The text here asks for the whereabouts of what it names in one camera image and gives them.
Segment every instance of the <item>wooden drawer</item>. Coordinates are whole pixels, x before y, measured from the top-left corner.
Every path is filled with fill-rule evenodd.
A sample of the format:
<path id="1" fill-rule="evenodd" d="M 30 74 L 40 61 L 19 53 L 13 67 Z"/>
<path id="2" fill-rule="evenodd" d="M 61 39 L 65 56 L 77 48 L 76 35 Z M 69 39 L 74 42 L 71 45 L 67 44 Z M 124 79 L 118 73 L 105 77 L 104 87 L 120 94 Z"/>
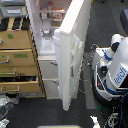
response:
<path id="1" fill-rule="evenodd" d="M 24 67 L 0 67 L 0 77 L 37 76 L 36 65 Z"/>
<path id="2" fill-rule="evenodd" d="M 0 93 L 28 93 L 39 91 L 38 77 L 35 81 L 0 83 Z"/>
<path id="3" fill-rule="evenodd" d="M 0 32 L 0 49 L 31 48 L 28 31 Z"/>
<path id="4" fill-rule="evenodd" d="M 1 66 L 35 65 L 32 50 L 0 50 Z"/>
<path id="5" fill-rule="evenodd" d="M 58 78 L 58 66 L 54 63 L 55 60 L 38 60 L 41 75 L 43 79 L 57 79 Z"/>
<path id="6" fill-rule="evenodd" d="M 59 84 L 54 83 L 53 81 L 58 80 L 43 80 L 47 99 L 59 99 Z"/>

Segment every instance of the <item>shelf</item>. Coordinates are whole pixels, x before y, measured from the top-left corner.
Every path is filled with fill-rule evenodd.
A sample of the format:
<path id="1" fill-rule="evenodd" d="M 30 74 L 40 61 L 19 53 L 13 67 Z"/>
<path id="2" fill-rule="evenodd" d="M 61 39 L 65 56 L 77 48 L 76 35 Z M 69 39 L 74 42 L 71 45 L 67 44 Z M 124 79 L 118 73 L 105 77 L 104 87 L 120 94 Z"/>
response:
<path id="1" fill-rule="evenodd" d="M 40 10 L 39 13 L 66 13 L 66 10 Z"/>
<path id="2" fill-rule="evenodd" d="M 54 19 L 53 16 L 48 16 L 47 19 L 42 19 L 42 20 L 52 20 L 52 21 L 60 21 L 60 22 L 63 21 L 63 19 Z"/>

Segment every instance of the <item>open refrigerator door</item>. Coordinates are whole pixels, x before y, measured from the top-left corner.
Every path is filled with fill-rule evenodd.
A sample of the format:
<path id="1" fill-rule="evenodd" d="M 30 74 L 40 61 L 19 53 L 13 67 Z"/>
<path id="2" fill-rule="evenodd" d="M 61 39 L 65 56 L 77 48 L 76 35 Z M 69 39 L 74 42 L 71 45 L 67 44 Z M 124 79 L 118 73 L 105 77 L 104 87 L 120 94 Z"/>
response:
<path id="1" fill-rule="evenodd" d="M 26 5 L 44 86 L 45 81 L 59 79 L 58 98 L 62 100 L 63 108 L 68 110 L 72 97 L 77 97 L 91 1 L 26 0 Z M 53 60 L 58 67 L 58 76 L 49 78 L 48 72 L 51 71 L 47 71 L 46 78 L 43 64 L 52 60 L 49 58 L 56 58 Z M 48 94 L 54 93 L 52 88 L 55 89 L 51 83 L 47 83 L 47 98 L 50 97 Z"/>
<path id="2" fill-rule="evenodd" d="M 73 0 L 60 27 L 60 65 L 63 108 L 77 95 L 90 18 L 91 1 Z"/>

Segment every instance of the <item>gray floor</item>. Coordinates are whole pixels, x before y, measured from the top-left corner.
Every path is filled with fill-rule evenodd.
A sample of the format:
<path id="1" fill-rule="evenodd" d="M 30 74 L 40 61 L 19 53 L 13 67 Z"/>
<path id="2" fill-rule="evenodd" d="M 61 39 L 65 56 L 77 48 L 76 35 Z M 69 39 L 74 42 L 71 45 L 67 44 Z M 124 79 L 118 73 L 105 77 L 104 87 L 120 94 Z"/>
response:
<path id="1" fill-rule="evenodd" d="M 99 47 L 110 46 L 113 34 L 126 36 L 120 22 L 120 13 L 126 8 L 128 0 L 124 3 L 120 0 L 107 0 L 104 4 L 93 2 L 85 52 L 91 51 L 92 44 L 97 44 Z"/>

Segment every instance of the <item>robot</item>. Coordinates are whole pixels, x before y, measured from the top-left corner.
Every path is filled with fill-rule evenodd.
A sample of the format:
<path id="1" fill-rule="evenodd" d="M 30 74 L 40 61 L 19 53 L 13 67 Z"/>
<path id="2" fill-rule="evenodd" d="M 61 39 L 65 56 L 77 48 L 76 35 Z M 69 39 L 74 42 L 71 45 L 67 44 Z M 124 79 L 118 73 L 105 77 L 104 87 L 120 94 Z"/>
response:
<path id="1" fill-rule="evenodd" d="M 128 9 L 121 12 L 120 21 L 128 34 Z M 128 92 L 128 37 L 115 34 L 111 47 L 96 48 L 92 69 L 95 96 L 102 103 L 115 106 Z"/>

